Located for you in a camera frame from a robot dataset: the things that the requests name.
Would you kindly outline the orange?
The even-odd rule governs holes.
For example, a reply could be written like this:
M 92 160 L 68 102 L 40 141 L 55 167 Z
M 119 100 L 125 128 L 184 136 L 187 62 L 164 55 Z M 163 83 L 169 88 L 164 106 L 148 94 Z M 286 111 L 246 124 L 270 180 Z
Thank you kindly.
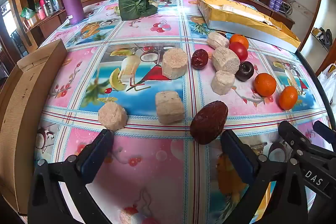
M 278 104 L 282 110 L 290 110 L 297 102 L 297 89 L 292 86 L 286 86 L 278 97 Z
M 270 97 L 276 90 L 276 80 L 268 73 L 260 73 L 255 77 L 254 89 L 262 97 Z
M 241 43 L 246 49 L 249 48 L 248 39 L 241 34 L 233 34 L 230 38 L 230 43 Z

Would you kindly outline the red tomato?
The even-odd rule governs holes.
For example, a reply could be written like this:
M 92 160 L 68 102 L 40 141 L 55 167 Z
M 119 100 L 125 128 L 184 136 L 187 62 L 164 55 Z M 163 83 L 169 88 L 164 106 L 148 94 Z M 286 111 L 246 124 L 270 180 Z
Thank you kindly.
M 229 49 L 237 55 L 241 62 L 246 61 L 248 57 L 248 51 L 242 43 L 232 42 L 229 44 Z

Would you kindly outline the purple spray cans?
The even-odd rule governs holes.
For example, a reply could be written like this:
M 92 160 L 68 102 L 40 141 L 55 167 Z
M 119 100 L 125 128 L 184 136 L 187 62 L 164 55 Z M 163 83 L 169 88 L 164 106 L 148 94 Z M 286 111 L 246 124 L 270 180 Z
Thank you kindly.
M 279 12 L 282 5 L 282 0 L 269 0 L 268 7 L 272 10 Z

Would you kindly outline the large dried red date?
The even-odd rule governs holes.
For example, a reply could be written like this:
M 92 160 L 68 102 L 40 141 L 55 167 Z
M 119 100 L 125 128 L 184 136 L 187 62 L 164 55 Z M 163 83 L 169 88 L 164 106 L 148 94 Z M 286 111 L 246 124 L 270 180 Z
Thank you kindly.
M 190 135 L 201 145 L 215 140 L 223 131 L 228 116 L 228 107 L 222 101 L 204 106 L 190 124 Z

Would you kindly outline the fruit pattern tablecloth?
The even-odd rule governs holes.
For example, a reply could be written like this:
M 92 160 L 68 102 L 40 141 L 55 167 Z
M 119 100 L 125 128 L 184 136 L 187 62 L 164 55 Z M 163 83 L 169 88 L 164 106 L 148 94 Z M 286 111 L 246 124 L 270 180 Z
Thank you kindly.
M 121 20 L 118 1 L 87 6 L 85 19 L 65 21 L 46 44 L 62 40 L 67 57 L 42 112 L 35 159 L 78 155 L 103 126 L 110 103 L 127 113 L 95 180 L 92 197 L 113 223 L 222 223 L 248 186 L 219 139 L 201 145 L 190 134 L 207 105 L 228 108 L 224 127 L 254 153 L 288 161 L 290 145 L 277 128 L 288 121 L 311 143 L 331 149 L 313 130 L 327 123 L 322 98 L 297 56 L 260 39 L 248 40 L 246 80 L 214 82 L 208 29 L 197 0 L 151 0 L 157 13 Z

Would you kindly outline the dark plum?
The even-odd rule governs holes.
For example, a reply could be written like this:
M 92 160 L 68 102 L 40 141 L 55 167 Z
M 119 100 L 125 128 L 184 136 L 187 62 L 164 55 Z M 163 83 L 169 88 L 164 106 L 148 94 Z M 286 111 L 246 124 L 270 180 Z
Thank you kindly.
M 255 72 L 254 66 L 249 61 L 244 61 L 239 65 L 238 71 L 235 73 L 235 77 L 242 82 L 250 79 Z

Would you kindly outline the green leafy vegetable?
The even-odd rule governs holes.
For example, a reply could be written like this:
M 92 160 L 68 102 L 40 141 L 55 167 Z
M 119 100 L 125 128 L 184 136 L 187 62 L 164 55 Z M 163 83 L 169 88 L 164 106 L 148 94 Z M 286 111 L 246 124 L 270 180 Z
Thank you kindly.
M 149 0 L 118 0 L 118 8 L 123 21 L 151 16 L 158 10 Z

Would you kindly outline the small red date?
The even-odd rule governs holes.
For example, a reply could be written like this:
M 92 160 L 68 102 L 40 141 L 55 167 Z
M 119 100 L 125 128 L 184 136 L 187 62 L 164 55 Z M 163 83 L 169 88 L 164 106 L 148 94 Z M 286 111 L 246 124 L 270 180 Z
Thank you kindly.
M 191 65 L 194 69 L 203 69 L 209 60 L 209 54 L 204 49 L 196 50 L 191 58 Z

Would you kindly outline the gold foil box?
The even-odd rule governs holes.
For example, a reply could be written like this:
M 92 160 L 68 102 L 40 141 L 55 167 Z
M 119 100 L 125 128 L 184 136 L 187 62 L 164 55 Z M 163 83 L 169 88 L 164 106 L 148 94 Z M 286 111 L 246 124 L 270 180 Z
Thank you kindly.
M 295 53 L 301 42 L 282 22 L 232 0 L 197 0 L 208 28 L 241 34 Z

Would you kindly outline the brown cardboard tray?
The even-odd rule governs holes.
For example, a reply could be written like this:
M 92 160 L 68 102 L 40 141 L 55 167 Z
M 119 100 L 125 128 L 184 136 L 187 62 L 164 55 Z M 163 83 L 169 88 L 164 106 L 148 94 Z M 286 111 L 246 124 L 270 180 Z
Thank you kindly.
M 67 50 L 62 40 L 17 62 L 1 90 L 1 195 L 19 214 L 28 213 L 39 121 Z

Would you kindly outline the beige block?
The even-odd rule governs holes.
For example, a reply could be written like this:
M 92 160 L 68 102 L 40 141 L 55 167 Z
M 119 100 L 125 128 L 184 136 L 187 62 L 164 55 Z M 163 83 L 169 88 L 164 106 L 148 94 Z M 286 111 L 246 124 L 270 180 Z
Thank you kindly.
M 226 71 L 217 71 L 211 81 L 212 90 L 218 95 L 227 94 L 234 85 L 235 75 Z
M 217 49 L 219 47 L 228 48 L 230 41 L 221 33 L 211 31 L 207 37 L 207 44 L 213 49 Z
M 161 124 L 178 122 L 185 117 L 183 102 L 175 91 L 158 92 L 155 95 L 155 107 Z
M 170 80 L 183 76 L 188 67 L 188 56 L 181 48 L 172 48 L 163 54 L 162 75 Z
M 98 121 L 111 131 L 124 128 L 127 119 L 126 110 L 116 102 L 107 102 L 98 111 Z
M 226 47 L 218 47 L 214 50 L 211 61 L 216 71 L 225 71 L 234 75 L 239 70 L 238 56 Z

